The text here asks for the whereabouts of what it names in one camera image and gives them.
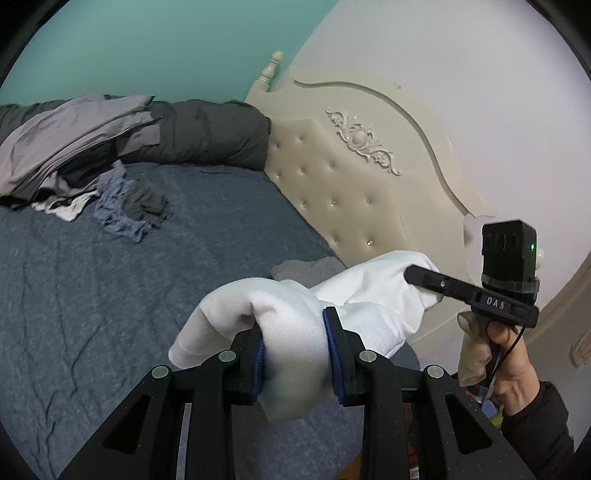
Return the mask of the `person's dark-sleeved right forearm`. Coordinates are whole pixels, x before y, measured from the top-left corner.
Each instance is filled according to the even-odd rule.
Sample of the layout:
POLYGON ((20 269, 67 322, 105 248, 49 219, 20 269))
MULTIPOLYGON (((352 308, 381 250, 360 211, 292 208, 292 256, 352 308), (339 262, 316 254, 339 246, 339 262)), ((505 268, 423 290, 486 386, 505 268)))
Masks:
POLYGON ((540 383, 534 400, 514 415, 503 414, 501 431, 537 479, 559 479, 575 454, 569 413, 557 388, 540 383))

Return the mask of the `person's right hand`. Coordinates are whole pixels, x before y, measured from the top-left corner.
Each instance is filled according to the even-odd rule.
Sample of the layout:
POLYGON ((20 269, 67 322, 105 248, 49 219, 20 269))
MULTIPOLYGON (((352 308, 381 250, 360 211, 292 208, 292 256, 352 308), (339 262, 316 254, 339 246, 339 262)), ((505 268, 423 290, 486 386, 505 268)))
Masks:
POLYGON ((485 379, 486 367, 493 363, 490 346, 493 342, 502 351, 494 395, 503 405, 504 414, 514 415, 528 406, 540 390, 540 381, 517 329, 471 311, 460 313, 458 323, 464 331, 458 365, 459 384, 468 387, 485 379))

